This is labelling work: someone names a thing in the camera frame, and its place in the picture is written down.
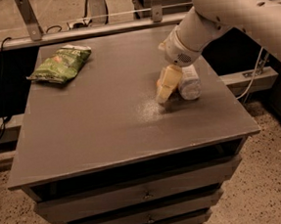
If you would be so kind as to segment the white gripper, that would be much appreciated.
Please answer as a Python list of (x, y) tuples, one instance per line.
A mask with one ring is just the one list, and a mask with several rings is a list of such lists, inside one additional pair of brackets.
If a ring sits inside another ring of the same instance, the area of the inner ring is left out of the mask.
[(178, 38), (178, 28), (178, 25), (175, 26), (168, 37), (159, 45), (159, 50), (164, 53), (164, 58), (169, 63), (169, 66), (163, 67), (160, 73), (161, 87), (158, 88), (156, 95), (156, 101), (159, 104), (165, 103), (177, 88), (182, 77), (180, 67), (192, 65), (202, 55), (200, 51), (192, 51), (183, 45)]

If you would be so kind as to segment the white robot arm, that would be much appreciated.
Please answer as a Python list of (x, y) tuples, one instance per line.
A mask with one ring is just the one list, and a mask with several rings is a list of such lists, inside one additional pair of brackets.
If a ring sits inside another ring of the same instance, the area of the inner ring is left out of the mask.
[(160, 104), (177, 88), (183, 68), (231, 28), (243, 31), (281, 61), (281, 4), (274, 0), (192, 0), (193, 7), (160, 44), (168, 66), (157, 85)]

